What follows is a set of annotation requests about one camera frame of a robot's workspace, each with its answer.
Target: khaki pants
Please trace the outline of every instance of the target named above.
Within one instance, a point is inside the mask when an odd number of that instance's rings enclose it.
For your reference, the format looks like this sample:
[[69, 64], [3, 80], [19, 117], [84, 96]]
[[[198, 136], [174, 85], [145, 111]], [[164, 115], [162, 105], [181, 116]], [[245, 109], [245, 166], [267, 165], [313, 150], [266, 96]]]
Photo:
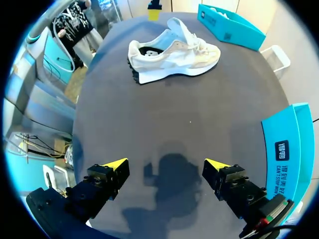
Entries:
[[96, 29], [92, 29], [88, 34], [86, 34], [78, 43], [73, 46], [75, 53], [79, 56], [79, 58], [83, 61], [83, 63], [89, 67], [93, 55], [90, 50], [90, 46], [94, 50], [98, 50], [101, 45], [103, 38], [97, 32]]

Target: black graphic t-shirt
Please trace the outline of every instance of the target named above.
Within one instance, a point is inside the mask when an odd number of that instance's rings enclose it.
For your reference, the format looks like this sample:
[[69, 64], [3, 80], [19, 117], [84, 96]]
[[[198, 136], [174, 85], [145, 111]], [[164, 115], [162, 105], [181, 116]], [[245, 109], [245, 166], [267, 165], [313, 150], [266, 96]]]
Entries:
[[56, 33], [62, 29], [66, 30], [66, 34], [60, 38], [65, 46], [73, 47], [93, 29], [93, 26], [83, 12], [86, 8], [84, 1], [77, 0], [70, 4], [70, 6], [56, 18]]

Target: shoe sole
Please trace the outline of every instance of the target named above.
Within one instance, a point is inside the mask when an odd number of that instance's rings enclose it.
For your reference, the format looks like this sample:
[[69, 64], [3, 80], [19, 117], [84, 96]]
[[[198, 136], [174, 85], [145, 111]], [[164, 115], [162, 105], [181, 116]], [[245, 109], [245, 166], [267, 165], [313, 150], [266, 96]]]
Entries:
[[176, 67], [171, 69], [147, 71], [147, 72], [140, 72], [140, 73], [134, 70], [129, 60], [128, 60], [128, 64], [130, 68], [132, 69], [133, 79], [136, 81], [136, 83], [143, 85], [153, 81], [161, 80], [167, 76], [175, 75], [175, 74], [182, 74], [187, 76], [198, 76], [209, 71], [213, 67], [215, 67], [218, 61], [219, 59], [208, 66], [205, 66], [202, 68], [196, 68], [196, 69]]

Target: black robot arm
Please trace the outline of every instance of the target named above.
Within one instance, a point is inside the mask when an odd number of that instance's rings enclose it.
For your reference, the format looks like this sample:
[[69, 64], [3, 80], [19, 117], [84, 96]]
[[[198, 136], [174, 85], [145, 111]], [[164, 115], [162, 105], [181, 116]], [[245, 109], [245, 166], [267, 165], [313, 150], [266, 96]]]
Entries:
[[278, 236], [279, 230], [272, 229], [285, 219], [293, 201], [281, 194], [268, 200], [266, 188], [249, 181], [245, 169], [238, 164], [229, 166], [206, 159], [202, 175], [218, 200], [225, 200], [234, 214], [247, 223], [240, 238], [275, 239]]
[[50, 238], [116, 239], [85, 223], [98, 214], [107, 200], [115, 199], [130, 174], [129, 162], [121, 159], [95, 164], [87, 172], [82, 182], [66, 188], [66, 197], [53, 188], [38, 188], [27, 196], [32, 214]]

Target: dark gray table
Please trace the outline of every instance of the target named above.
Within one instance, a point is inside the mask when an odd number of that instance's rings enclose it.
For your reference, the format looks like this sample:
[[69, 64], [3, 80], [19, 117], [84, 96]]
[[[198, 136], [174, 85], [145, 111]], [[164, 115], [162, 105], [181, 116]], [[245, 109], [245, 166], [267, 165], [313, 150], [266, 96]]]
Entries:
[[[171, 17], [217, 45], [215, 69], [138, 85], [127, 64], [130, 41], [147, 42]], [[205, 158], [239, 164], [262, 187], [266, 152], [261, 120], [288, 106], [259, 52], [219, 42], [192, 13], [162, 13], [117, 23], [88, 70], [76, 108], [77, 182], [95, 163], [127, 157], [131, 175], [91, 220], [122, 239], [238, 238], [245, 223], [201, 177]]]

